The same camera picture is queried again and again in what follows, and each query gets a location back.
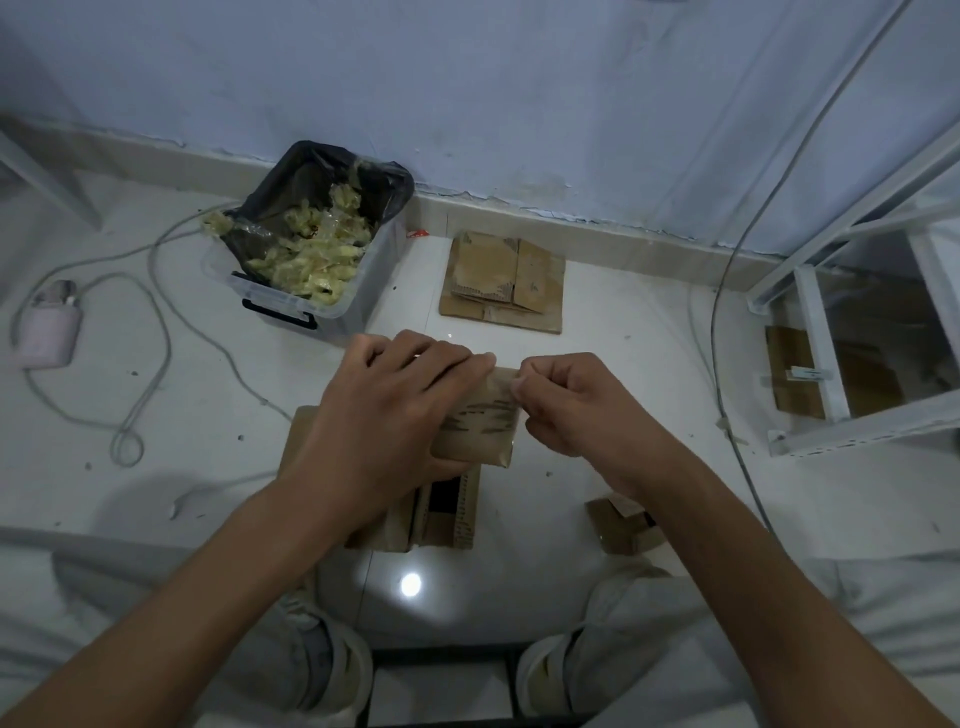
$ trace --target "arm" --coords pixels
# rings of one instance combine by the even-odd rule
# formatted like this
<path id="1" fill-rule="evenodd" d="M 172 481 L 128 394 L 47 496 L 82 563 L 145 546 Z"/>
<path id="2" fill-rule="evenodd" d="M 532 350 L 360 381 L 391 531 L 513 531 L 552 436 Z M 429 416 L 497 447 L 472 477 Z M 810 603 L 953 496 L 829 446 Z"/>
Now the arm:
<path id="1" fill-rule="evenodd" d="M 246 631 L 357 526 L 467 465 L 430 443 L 491 354 L 403 331 L 358 336 L 289 471 L 248 499 L 153 595 L 0 718 L 13 726 L 166 726 Z"/>
<path id="2" fill-rule="evenodd" d="M 657 519 L 775 724 L 950 725 L 594 355 L 527 359 L 515 395 L 534 437 Z"/>

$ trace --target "wall baseboard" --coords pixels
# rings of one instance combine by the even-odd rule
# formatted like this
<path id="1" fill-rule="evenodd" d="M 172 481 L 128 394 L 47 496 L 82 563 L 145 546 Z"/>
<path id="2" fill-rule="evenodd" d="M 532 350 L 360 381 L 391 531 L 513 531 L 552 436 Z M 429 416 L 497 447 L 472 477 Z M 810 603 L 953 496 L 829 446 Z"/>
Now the wall baseboard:
<path id="1" fill-rule="evenodd" d="M 41 164 L 83 169 L 121 179 L 243 199 L 272 162 L 186 149 L 143 136 L 0 116 L 0 130 Z M 418 192 L 410 226 L 451 237 L 462 230 L 523 237 L 568 260 L 648 276 L 715 286 L 730 251 L 680 237 L 612 224 L 553 220 L 495 200 Z M 747 290 L 779 262 L 742 253 L 728 277 L 732 290 Z"/>

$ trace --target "hand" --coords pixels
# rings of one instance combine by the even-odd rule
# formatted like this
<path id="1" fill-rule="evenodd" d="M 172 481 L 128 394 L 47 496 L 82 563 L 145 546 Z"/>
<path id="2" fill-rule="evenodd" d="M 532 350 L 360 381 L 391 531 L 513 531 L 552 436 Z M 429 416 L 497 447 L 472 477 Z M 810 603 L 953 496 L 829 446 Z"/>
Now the hand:
<path id="1" fill-rule="evenodd" d="M 346 538 L 418 486 L 470 467 L 433 457 L 430 443 L 495 363 L 491 353 L 474 355 L 413 331 L 393 341 L 354 336 L 282 480 L 334 513 L 338 536 Z"/>
<path id="2" fill-rule="evenodd" d="M 520 365 L 514 397 L 527 430 L 548 448 L 583 456 L 614 490 L 639 498 L 694 458 L 640 406 L 592 353 L 533 356 Z"/>

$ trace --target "pink charger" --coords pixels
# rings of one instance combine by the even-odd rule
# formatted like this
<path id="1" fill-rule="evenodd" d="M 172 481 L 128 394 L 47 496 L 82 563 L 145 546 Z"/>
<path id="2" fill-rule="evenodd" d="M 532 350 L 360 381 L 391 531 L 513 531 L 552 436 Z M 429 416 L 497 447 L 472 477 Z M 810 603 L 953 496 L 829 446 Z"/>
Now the pink charger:
<path id="1" fill-rule="evenodd" d="M 76 305 L 76 290 L 72 280 L 56 280 L 37 293 L 24 311 L 13 351 L 20 369 L 53 369 L 70 363 L 84 316 Z"/>

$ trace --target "bin handle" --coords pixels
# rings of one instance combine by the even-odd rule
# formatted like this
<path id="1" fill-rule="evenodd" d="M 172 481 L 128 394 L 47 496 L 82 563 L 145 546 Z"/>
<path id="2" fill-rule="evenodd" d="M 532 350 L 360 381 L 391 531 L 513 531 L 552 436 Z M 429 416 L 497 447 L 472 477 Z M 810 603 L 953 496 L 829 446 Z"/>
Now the bin handle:
<path id="1" fill-rule="evenodd" d="M 286 314 L 274 311 L 272 308 L 265 308 L 262 305 L 257 305 L 250 299 L 244 299 L 241 303 L 248 311 L 256 311 L 256 313 L 263 314 L 264 316 L 270 316 L 271 318 L 277 319 L 286 324 L 293 324 L 294 326 L 306 328 L 310 331 L 317 330 L 317 319 L 314 318 L 312 313 L 304 312 L 304 315 L 306 316 L 306 319 L 304 320 L 294 318 L 293 316 L 287 316 Z"/>

